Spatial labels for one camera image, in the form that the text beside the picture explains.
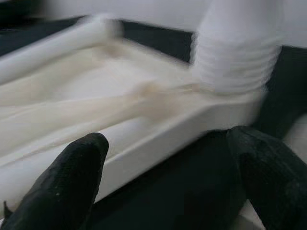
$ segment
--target white wall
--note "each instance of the white wall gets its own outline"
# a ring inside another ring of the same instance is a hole
[[[98,12],[119,18],[195,31],[211,0],[46,0],[51,19]],[[307,47],[307,0],[284,0],[285,44]]]

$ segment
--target white plastic tray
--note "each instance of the white plastic tray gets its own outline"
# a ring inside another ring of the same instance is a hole
[[[187,64],[159,52],[118,40],[108,44],[107,52],[102,47],[78,51],[23,79],[0,86],[0,115],[11,117],[8,107],[14,103],[29,105],[108,98],[129,92],[136,84],[148,80],[165,86],[181,85],[189,81],[189,68]],[[96,200],[170,157],[200,134],[249,123],[263,95],[261,90],[243,95],[223,96],[210,92],[179,95],[178,110],[171,117],[155,123],[136,118],[101,130],[109,140],[110,150]],[[0,145],[5,145],[5,142],[0,140]],[[35,145],[44,145],[44,139],[36,140]],[[66,145],[0,167],[0,203],[6,200],[9,207],[16,208],[35,179]],[[29,143],[8,152],[16,154],[31,150],[31,146]]]

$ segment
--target white tube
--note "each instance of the white tube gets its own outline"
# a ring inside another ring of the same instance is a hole
[[[0,84],[20,78],[74,50],[98,46],[116,36],[117,32],[116,21],[104,14],[82,19],[66,30],[0,58]]]

